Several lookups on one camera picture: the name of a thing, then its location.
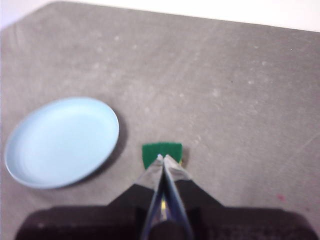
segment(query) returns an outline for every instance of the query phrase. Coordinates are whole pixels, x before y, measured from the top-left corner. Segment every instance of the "sponge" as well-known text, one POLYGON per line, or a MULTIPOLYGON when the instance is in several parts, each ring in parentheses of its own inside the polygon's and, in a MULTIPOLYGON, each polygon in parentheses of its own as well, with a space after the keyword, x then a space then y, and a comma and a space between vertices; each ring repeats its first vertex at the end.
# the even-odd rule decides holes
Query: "sponge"
POLYGON ((142 160, 147 169, 160 154, 163 157, 170 155, 177 163, 182 161, 182 144, 177 142, 156 142, 142 145, 142 160))

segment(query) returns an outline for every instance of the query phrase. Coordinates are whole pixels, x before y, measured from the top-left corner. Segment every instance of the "white wall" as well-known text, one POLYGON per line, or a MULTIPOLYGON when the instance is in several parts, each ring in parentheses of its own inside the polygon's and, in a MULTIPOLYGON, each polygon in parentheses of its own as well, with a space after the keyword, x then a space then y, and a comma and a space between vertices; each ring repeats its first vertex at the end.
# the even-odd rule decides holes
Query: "white wall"
MULTIPOLYGON (((52 1, 1 0, 1 28, 49 2, 52 1)), ((81 2, 320 32, 320 0, 83 0, 81 2)))

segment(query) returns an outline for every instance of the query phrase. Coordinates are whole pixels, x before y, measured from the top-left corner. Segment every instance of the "light blue plate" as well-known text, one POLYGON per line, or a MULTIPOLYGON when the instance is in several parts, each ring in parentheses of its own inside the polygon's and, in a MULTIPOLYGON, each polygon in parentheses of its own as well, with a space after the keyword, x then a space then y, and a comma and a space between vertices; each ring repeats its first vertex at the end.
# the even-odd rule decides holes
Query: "light blue plate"
POLYGON ((17 126, 5 148, 5 164, 23 185, 58 188, 96 170, 118 137, 118 119, 108 105, 88 97, 66 98, 34 111, 17 126))

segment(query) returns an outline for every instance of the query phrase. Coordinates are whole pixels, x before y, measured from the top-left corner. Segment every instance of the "green block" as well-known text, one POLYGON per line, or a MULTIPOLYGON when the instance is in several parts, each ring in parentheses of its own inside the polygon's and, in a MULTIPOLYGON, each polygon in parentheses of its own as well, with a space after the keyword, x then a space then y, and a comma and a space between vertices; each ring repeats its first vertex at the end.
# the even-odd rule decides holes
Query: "green block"
POLYGON ((182 144, 177 142, 156 142, 142 145, 142 160, 144 168, 147 169, 158 154, 165 157, 167 154, 173 157, 177 163, 182 161, 182 144))

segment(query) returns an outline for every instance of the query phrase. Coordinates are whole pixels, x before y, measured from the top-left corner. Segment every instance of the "gray tabletop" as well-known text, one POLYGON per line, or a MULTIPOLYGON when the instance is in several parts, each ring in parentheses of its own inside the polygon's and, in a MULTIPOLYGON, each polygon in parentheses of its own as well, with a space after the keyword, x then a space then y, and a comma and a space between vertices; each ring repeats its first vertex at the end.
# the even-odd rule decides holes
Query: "gray tabletop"
POLYGON ((20 185, 2 161, 1 239, 38 209, 108 204, 157 141, 181 142, 184 167, 221 203, 295 211, 320 233, 319 33, 52 3, 1 32, 1 148, 29 112, 70 96, 115 110, 117 147, 51 190, 20 185))

